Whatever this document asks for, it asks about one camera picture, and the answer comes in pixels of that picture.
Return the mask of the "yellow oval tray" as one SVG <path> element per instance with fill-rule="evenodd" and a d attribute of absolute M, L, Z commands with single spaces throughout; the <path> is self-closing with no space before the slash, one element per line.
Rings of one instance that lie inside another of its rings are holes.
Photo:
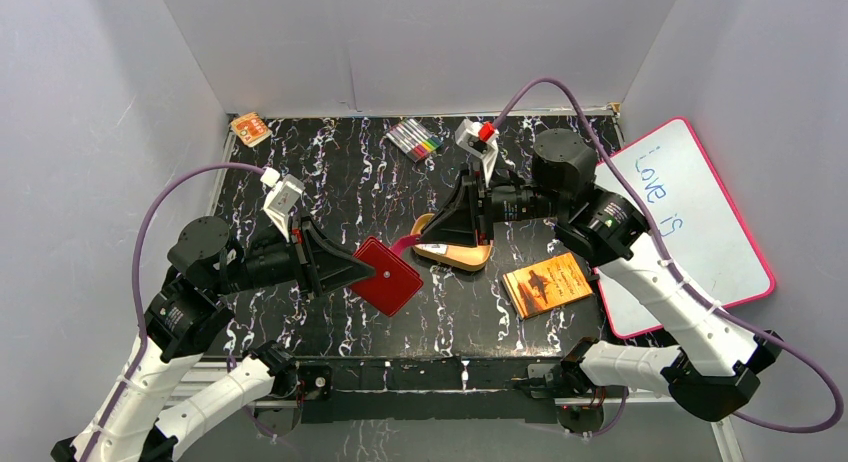
<path fill-rule="evenodd" d="M 413 252 L 431 262 L 466 272 L 482 270 L 490 260 L 494 247 L 481 245 L 464 247 L 449 244 L 417 244 Z"/>

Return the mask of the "red leather card holder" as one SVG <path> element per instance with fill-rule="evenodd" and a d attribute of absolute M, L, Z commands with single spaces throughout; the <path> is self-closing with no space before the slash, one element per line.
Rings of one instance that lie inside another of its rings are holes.
<path fill-rule="evenodd" d="M 387 246 L 368 237 L 354 257 L 375 269 L 375 275 L 353 284 L 351 291 L 387 317 L 393 317 L 423 286 L 419 272 L 402 253 L 415 246 L 420 235 L 407 235 Z"/>

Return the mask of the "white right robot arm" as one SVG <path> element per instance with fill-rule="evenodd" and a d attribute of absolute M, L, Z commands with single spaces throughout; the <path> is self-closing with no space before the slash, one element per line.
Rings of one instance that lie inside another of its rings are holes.
<path fill-rule="evenodd" d="M 549 130 L 534 145 L 531 178 L 499 180 L 497 136 L 490 123 L 461 123 L 455 140 L 474 162 L 460 171 L 421 242 L 488 245 L 497 223 L 553 218 L 567 249 L 627 290 L 674 338 L 660 348 L 582 339 L 561 362 L 571 393 L 647 390 L 710 422 L 745 406 L 760 374 L 785 351 L 783 340 L 736 319 L 693 281 L 662 240 L 646 201 L 602 147 Z"/>

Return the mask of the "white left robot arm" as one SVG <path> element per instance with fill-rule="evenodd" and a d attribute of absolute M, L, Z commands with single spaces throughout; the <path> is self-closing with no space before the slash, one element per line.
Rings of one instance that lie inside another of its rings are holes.
<path fill-rule="evenodd" d="M 293 239 L 273 233 L 244 248 L 222 219 L 187 224 L 168 252 L 166 280 L 149 305 L 131 355 L 103 405 L 78 435 L 58 441 L 56 461 L 174 461 L 211 428 L 267 396 L 303 390 L 294 356 L 277 342 L 249 350 L 221 379 L 168 401 L 233 320 L 224 297 L 296 282 L 309 296 L 365 281 L 375 269 L 302 219 Z"/>

